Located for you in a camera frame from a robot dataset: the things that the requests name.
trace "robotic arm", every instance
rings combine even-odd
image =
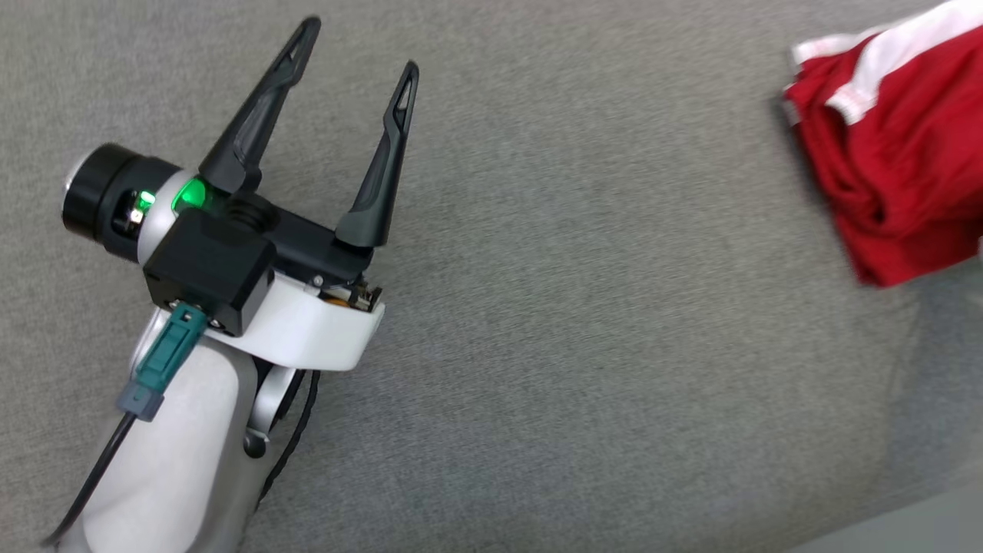
[[[354,368],[375,332],[385,306],[364,271],[388,236],[419,69],[407,63],[355,204],[326,228],[257,194],[319,29],[300,24],[198,171],[106,144],[70,174],[66,228],[140,265],[156,310],[117,402],[126,414],[42,545],[235,551],[307,423],[318,371]],[[276,458],[270,429],[305,374],[308,400]]]

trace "red and white fabric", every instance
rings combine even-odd
[[[861,281],[972,257],[983,236],[983,0],[809,40],[786,107]]]

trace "black cube-shaped housing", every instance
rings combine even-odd
[[[224,332],[241,336],[273,282],[276,247],[244,225],[202,210],[181,212],[144,265],[158,307],[201,306]]]

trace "green indicator light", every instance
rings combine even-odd
[[[140,192],[140,195],[137,196],[137,205],[136,205],[137,211],[139,211],[142,214],[145,214],[146,210],[149,210],[150,206],[153,205],[153,200],[154,198],[152,193],[146,190]]]
[[[204,181],[193,178],[185,183],[181,192],[174,198],[174,202],[171,203],[171,210],[177,212],[180,208],[200,208],[204,206],[204,202],[208,199],[208,186],[204,184]]]

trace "red cloth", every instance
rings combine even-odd
[[[847,124],[827,101],[872,39],[804,61],[785,97],[857,276],[891,286],[972,257],[983,236],[983,28],[891,71]]]

